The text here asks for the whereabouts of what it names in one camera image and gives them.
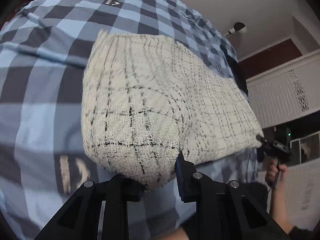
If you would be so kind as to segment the person right hand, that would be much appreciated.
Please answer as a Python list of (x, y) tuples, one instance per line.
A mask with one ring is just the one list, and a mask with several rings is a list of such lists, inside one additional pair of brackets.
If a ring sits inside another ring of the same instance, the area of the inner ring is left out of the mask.
[(267, 183), (268, 186), (271, 187), (275, 179), (278, 178), (278, 186), (280, 186), (285, 183), (287, 172), (288, 172), (287, 165), (285, 164), (277, 165), (277, 161), (273, 159), (267, 168), (265, 182)]

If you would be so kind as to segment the person right forearm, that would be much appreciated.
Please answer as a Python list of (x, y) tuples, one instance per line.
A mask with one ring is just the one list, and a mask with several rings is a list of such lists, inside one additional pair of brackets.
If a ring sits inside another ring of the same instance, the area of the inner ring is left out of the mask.
[(277, 188), (272, 190), (271, 216), (289, 235), (294, 226), (288, 220), (285, 197), (285, 180), (283, 179), (279, 180)]

